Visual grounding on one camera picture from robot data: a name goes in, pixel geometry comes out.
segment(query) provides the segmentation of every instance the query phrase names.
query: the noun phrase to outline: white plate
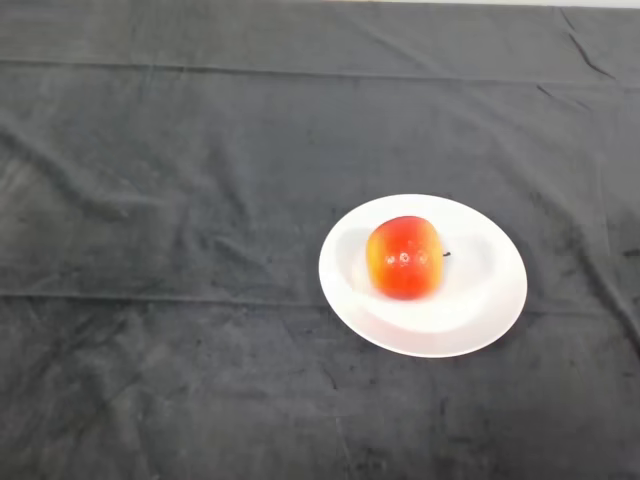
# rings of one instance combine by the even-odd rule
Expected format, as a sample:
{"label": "white plate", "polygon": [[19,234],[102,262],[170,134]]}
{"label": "white plate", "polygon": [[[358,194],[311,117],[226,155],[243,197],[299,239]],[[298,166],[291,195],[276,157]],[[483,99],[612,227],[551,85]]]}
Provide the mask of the white plate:
{"label": "white plate", "polygon": [[[429,220],[445,251],[444,279],[430,296],[394,300],[371,285],[365,246],[395,217]],[[320,252],[320,284],[336,314],[358,335],[416,357],[473,352],[504,335],[527,297],[527,274],[513,242],[474,209],[430,195],[394,195],[360,205],[333,227]]]}

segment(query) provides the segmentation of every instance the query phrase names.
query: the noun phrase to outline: apple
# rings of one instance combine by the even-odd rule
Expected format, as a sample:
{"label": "apple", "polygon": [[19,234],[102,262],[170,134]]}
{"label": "apple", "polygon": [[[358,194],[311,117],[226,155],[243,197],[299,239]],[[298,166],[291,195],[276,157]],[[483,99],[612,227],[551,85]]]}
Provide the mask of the apple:
{"label": "apple", "polygon": [[442,282],[442,244],[424,218],[397,217],[383,223],[369,236],[366,255],[371,282],[389,297],[419,298]]}

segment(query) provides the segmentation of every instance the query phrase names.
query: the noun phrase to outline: white bowl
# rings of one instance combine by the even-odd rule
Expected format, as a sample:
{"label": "white bowl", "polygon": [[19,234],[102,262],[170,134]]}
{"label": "white bowl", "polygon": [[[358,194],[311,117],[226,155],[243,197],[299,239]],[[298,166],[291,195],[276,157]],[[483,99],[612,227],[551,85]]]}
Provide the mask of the white bowl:
{"label": "white bowl", "polygon": [[[395,300],[369,280],[369,235],[395,217],[433,224],[450,255],[439,289],[418,300]],[[320,252],[320,283],[336,314],[363,338],[394,352],[449,357],[478,350],[504,335],[527,296],[522,258],[491,220],[461,203],[430,195],[394,195],[365,203],[333,227]]]}

